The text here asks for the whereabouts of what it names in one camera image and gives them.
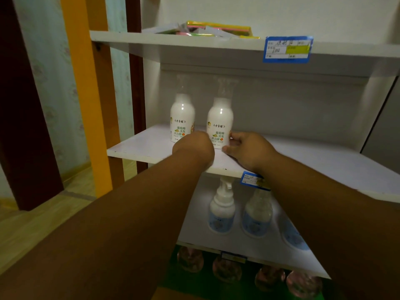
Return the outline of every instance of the person's left hand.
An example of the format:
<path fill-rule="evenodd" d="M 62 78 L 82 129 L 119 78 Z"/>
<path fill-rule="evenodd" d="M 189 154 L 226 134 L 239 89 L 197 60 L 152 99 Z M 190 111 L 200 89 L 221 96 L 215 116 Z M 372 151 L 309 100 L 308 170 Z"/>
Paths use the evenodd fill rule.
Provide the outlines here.
<path fill-rule="evenodd" d="M 214 161 L 214 146 L 210 137 L 204 131 L 194 131 L 182 137 L 173 146 L 173 154 L 180 151 L 190 151 L 204 163 L 204 170 L 209 168 Z"/>

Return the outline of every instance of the dark red wooden pillar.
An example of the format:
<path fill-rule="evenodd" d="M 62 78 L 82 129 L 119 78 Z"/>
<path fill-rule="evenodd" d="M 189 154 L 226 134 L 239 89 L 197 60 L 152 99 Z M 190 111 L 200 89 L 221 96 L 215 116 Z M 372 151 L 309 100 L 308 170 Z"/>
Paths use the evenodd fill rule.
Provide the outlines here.
<path fill-rule="evenodd" d="M 125 0 L 126 25 L 128 32 L 141 32 L 142 21 L 140 0 Z M 144 105 L 143 58 L 129 54 L 130 82 L 135 135 L 146 129 L 146 109 Z M 136 162 L 138 173 L 147 169 L 147 163 Z"/>
<path fill-rule="evenodd" d="M 13 0 L 0 6 L 0 163 L 21 210 L 62 191 Z"/>

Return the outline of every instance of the orange surface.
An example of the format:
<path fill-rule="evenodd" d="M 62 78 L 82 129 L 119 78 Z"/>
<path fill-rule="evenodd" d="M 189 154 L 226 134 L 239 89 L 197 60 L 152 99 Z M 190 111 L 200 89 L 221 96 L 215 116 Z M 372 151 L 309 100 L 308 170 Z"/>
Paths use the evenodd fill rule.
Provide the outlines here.
<path fill-rule="evenodd" d="M 123 184 L 122 159 L 106 150 L 120 142 L 110 48 L 90 30 L 108 30 L 105 0 L 61 0 L 96 196 Z"/>
<path fill-rule="evenodd" d="M 152 300 L 203 300 L 203 298 L 195 297 L 189 294 L 183 294 L 169 288 L 158 287 L 154 293 Z"/>

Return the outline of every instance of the bottle with blue label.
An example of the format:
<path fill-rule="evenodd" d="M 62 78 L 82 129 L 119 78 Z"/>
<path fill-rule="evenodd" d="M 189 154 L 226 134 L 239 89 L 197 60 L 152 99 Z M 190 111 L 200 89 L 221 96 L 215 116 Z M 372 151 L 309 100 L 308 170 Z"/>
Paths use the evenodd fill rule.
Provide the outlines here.
<path fill-rule="evenodd" d="M 250 237 L 262 238 L 267 234 L 273 216 L 270 199 L 270 191 L 256 189 L 254 195 L 247 202 L 243 213 L 242 228 Z"/>
<path fill-rule="evenodd" d="M 210 203 L 208 226 L 218 234 L 227 234 L 232 229 L 236 210 L 232 191 L 233 180 L 233 177 L 221 176 L 220 186 Z"/>
<path fill-rule="evenodd" d="M 282 238 L 289 247 L 299 250 L 310 249 L 289 218 L 287 218 L 285 221 L 282 231 Z"/>

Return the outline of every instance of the forearm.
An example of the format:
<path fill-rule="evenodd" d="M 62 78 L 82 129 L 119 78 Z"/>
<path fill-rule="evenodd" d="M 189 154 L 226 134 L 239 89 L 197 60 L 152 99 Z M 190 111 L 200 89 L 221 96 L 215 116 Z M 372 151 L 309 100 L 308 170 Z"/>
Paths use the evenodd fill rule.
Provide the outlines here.
<path fill-rule="evenodd" d="M 400 268 L 396 210 L 281 154 L 261 174 L 334 280 L 368 297 L 390 292 Z"/>
<path fill-rule="evenodd" d="M 150 298 L 203 170 L 179 151 L 99 198 L 0 277 L 0 298 Z"/>

